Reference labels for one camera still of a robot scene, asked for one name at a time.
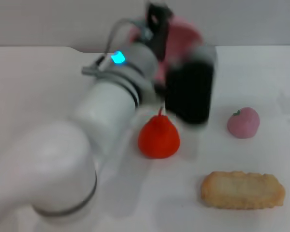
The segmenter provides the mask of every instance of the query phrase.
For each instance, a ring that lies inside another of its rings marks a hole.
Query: fake fruit
[[[260,125],[258,113],[250,108],[242,108],[234,113],[227,124],[229,132],[236,138],[246,139],[256,135]]]
[[[143,126],[138,138],[141,152],[154,159],[170,157],[180,145],[176,127],[161,111]]]

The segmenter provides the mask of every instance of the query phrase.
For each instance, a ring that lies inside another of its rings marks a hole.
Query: black ring
[[[137,108],[137,107],[139,106],[139,103],[137,102],[137,99],[136,99],[134,93],[133,93],[133,92],[132,92],[128,87],[126,87],[124,84],[122,84],[122,83],[119,82],[119,81],[116,81],[116,80],[111,80],[111,81],[112,81],[113,83],[115,83],[115,84],[117,84],[117,85],[123,87],[127,92],[130,93],[131,97],[132,97],[133,100],[134,100],[135,108]]]
[[[143,71],[142,71],[141,69],[139,69],[139,67],[137,67],[136,65],[134,65],[134,64],[131,63],[131,62],[126,61],[126,62],[124,63],[124,66],[128,66],[128,67],[134,69],[134,70],[135,70],[138,74],[140,74],[142,77],[145,76],[144,73],[143,73]]]
[[[84,208],[89,201],[91,200],[91,198],[93,197],[93,195],[95,194],[97,189],[97,174],[96,174],[96,182],[95,185],[92,189],[92,191],[90,192],[90,194],[77,206],[74,206],[70,209],[66,209],[66,210],[62,210],[59,212],[48,212],[42,209],[38,209],[36,207],[33,207],[33,209],[41,216],[46,217],[46,218],[58,218],[58,217],[67,217],[71,214],[76,213],[77,211],[81,210],[82,208]]]
[[[137,85],[133,81],[131,81],[126,75],[124,75],[124,74],[122,74],[120,72],[116,72],[116,71],[105,71],[105,73],[110,73],[110,74],[114,74],[114,75],[120,76],[123,79],[125,79],[126,81],[128,81],[134,87],[134,89],[135,89],[135,91],[137,93],[137,96],[139,97],[139,103],[140,104],[142,103],[142,95],[141,95],[140,88],[138,88]]]

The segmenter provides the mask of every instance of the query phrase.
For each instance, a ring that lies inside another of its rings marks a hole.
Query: cable
[[[100,64],[105,60],[105,58],[107,57],[107,54],[111,50],[112,42],[113,42],[113,40],[114,40],[114,38],[115,38],[118,30],[120,29],[121,26],[123,26],[126,23],[133,24],[137,28],[139,28],[140,31],[141,31],[140,36],[141,36],[142,39],[150,39],[151,38],[152,33],[147,28],[145,22],[136,21],[136,20],[129,19],[129,18],[120,19],[119,21],[117,21],[113,25],[113,27],[111,29],[111,32],[110,32],[110,34],[108,36],[107,43],[106,43],[106,47],[105,47],[105,50],[104,50],[103,54],[92,65],[90,65],[90,67],[89,67],[90,69],[93,69],[93,70],[94,69],[97,69],[100,66]]]

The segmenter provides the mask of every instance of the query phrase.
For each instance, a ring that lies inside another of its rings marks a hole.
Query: pink object
[[[129,40],[133,41],[139,30],[133,28],[129,34]],[[181,57],[193,44],[201,44],[202,37],[193,25],[174,16],[170,21],[170,31],[166,46],[166,56],[164,62],[159,63],[159,70],[155,80],[164,82],[165,73],[168,69],[169,61],[173,58]]]
[[[260,125],[260,118],[254,109],[242,108],[234,113],[227,124],[229,132],[239,139],[252,138],[256,135]]]

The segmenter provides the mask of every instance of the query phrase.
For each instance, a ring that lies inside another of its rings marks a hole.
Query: rectangular cookie
[[[212,172],[201,186],[201,198],[223,209],[263,209],[282,206],[285,189],[275,176],[244,172]]]

